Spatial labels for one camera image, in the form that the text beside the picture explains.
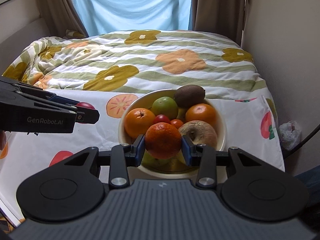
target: plastic bag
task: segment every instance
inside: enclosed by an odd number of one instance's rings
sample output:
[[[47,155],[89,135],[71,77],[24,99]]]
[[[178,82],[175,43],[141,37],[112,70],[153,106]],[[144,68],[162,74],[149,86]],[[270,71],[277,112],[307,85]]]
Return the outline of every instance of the plastic bag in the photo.
[[[301,128],[296,121],[281,124],[278,130],[280,143],[287,151],[292,150],[300,142]]]

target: brown curtain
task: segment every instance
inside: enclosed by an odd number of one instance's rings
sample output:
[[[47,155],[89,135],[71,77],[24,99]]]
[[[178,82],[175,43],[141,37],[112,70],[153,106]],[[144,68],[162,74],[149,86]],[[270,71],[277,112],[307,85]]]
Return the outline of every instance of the brown curtain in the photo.
[[[241,45],[244,0],[192,0],[193,30],[218,33]]]
[[[71,0],[36,0],[52,36],[63,37],[66,30],[78,31],[88,37]]]

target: headboard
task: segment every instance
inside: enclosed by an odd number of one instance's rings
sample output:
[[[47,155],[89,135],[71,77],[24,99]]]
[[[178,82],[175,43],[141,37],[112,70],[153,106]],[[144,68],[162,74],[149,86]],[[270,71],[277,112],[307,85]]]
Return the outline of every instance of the headboard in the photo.
[[[23,27],[5,41],[0,43],[0,75],[21,54],[31,42],[50,36],[49,29],[43,18]]]

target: wall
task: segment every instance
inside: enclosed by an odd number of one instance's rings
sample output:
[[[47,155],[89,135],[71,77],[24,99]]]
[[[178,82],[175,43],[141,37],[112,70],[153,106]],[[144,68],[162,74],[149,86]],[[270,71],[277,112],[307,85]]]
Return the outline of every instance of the wall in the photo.
[[[305,138],[320,123],[320,0],[249,0],[243,49],[267,81],[279,124]],[[285,161],[292,174],[320,165],[320,132]]]
[[[0,5],[0,43],[39,18],[36,0],[11,0]]]

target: blue curtain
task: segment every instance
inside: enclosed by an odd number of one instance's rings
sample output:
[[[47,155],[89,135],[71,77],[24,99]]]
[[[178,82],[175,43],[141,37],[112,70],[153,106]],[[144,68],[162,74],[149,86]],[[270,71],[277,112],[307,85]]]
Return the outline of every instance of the blue curtain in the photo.
[[[120,30],[188,30],[191,0],[73,0],[90,36]]]

